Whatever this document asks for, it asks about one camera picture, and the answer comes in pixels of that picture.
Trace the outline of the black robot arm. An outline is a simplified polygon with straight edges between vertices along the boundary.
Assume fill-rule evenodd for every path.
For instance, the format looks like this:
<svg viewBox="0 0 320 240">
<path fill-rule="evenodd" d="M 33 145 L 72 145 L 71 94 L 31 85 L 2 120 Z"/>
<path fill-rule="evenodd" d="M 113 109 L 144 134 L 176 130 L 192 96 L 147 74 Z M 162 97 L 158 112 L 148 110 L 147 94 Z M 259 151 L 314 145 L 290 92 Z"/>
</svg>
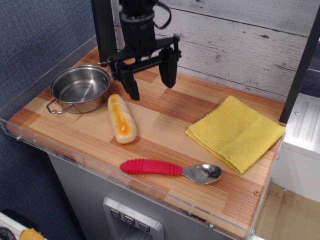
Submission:
<svg viewBox="0 0 320 240">
<path fill-rule="evenodd" d="M 121 0 L 119 12 L 124 48 L 107 58 L 114 80 L 122 83 L 132 100 L 138 101 L 140 94 L 134 74 L 158 66 L 162 82 L 172 88 L 176 84 L 178 61 L 182 56 L 180 38 L 172 36 L 157 39 L 155 28 L 165 29 L 171 22 L 159 26 L 154 22 L 154 6 L 170 11 L 158 0 Z"/>
</svg>

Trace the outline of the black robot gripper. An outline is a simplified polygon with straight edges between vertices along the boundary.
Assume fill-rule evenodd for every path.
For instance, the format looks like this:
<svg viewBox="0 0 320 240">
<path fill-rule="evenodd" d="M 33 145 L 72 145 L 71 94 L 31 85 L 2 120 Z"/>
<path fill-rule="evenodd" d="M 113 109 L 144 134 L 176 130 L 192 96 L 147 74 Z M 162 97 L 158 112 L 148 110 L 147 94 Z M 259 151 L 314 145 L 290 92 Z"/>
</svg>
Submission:
<svg viewBox="0 0 320 240">
<path fill-rule="evenodd" d="M 180 38 L 174 35 L 157 39 L 154 17 L 154 12 L 138 17 L 120 12 L 125 46 L 107 59 L 112 77 L 121 81 L 125 91 L 135 101 L 140 100 L 140 94 L 134 73 L 158 66 L 162 82 L 168 88 L 176 84 L 178 61 L 181 57 Z"/>
</svg>

